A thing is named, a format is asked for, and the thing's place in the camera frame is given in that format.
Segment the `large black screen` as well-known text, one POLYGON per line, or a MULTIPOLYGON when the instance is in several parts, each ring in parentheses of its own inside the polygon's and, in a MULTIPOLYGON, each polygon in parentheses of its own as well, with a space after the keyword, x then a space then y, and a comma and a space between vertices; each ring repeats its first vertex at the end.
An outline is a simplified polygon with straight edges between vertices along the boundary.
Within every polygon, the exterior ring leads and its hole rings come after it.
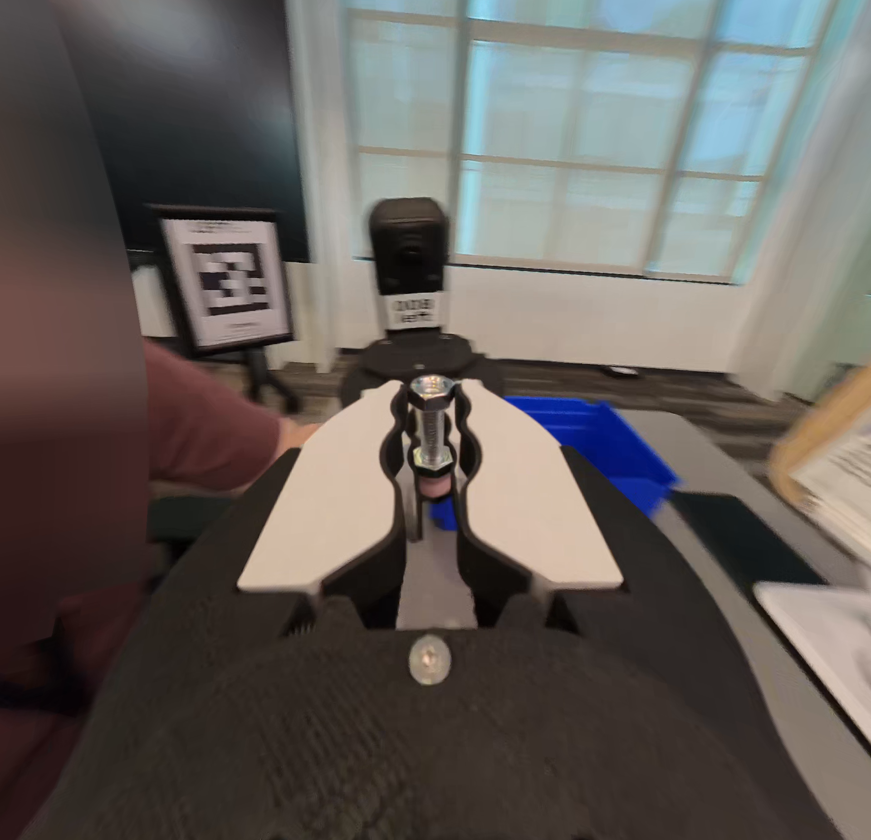
POLYGON ((152 206, 276 213, 309 261, 285 0, 49 0, 125 246, 155 254, 152 206))

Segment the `black sign stand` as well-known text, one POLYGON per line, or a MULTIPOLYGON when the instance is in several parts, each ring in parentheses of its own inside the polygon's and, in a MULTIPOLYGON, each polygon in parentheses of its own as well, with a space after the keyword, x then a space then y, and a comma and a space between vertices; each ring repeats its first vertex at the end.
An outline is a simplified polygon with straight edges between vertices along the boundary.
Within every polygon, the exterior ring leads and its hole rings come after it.
POLYGON ((245 368, 245 394, 251 401, 265 405, 264 390, 268 389, 277 396, 283 414, 290 416, 299 413, 302 404, 300 397, 269 368, 264 347, 240 349, 238 355, 245 368))

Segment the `black framed marker sign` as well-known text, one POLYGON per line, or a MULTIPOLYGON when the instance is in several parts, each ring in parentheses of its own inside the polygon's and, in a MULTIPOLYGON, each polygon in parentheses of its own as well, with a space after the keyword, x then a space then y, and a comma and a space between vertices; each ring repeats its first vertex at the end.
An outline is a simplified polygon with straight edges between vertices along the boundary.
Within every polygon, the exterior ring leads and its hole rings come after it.
POLYGON ((191 358, 296 339, 273 209, 147 204, 162 238, 157 268, 191 358))

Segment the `person's left forearm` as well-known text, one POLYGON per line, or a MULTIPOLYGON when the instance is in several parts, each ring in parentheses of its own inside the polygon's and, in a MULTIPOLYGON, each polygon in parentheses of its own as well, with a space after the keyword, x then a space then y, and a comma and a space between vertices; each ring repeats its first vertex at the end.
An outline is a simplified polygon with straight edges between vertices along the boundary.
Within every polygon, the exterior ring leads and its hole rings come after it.
POLYGON ((320 427, 319 422, 300 423, 289 417, 281 418, 273 462, 290 450, 301 448, 320 427))

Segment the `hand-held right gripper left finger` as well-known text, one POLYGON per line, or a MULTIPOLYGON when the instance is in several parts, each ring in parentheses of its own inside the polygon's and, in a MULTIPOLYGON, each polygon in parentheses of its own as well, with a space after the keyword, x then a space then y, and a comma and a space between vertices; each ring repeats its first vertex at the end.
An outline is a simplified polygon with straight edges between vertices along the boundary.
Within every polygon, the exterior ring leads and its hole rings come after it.
POLYGON ((348 598, 368 628, 395 628, 407 564, 405 386, 368 390, 300 448, 237 580, 244 594, 348 598))

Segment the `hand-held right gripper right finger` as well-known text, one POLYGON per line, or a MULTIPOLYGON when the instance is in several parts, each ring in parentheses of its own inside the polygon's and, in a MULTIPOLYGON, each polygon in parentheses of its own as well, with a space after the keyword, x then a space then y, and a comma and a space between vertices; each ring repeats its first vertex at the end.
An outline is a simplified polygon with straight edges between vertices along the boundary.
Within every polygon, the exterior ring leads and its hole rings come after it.
POLYGON ((455 393, 463 484, 455 491, 456 562, 478 628, 527 595, 612 592, 625 577, 559 442, 532 417, 463 380, 455 393))

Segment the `silver hex bolt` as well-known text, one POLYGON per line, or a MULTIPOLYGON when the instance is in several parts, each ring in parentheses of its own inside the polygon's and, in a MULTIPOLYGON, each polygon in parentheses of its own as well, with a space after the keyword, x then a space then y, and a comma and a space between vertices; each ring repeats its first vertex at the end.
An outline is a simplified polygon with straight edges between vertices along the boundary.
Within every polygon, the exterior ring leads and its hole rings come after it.
POLYGON ((416 420, 418 440, 412 452, 412 462, 418 475, 442 476, 450 473, 453 467, 454 458, 446 429, 449 407, 442 411, 424 412, 409 404, 416 420))

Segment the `instruction sheet on stand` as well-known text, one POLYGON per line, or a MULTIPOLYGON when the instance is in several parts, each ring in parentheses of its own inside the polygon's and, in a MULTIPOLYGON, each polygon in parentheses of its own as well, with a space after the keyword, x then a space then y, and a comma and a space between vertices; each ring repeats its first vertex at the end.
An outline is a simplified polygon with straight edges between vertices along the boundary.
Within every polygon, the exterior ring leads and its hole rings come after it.
POLYGON ((870 366, 828 393, 769 460, 778 494, 855 561, 857 586, 763 580, 757 603, 870 742, 870 366))

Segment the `large grid window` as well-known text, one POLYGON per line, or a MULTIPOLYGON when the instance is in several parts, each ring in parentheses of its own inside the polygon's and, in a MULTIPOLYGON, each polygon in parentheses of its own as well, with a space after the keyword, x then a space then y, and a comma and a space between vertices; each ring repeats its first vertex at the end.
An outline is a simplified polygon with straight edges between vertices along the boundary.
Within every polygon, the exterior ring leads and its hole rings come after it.
POLYGON ((455 263, 740 285, 848 0, 340 0, 357 241, 428 196, 455 263))

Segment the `blue plastic parts bin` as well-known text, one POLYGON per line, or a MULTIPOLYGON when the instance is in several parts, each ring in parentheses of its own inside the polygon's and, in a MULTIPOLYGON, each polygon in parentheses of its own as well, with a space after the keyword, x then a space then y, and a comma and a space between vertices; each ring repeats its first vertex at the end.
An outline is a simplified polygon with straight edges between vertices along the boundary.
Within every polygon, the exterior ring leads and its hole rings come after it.
POLYGON ((609 403, 523 396, 507 401, 586 458, 648 519, 680 486, 678 474, 609 403))

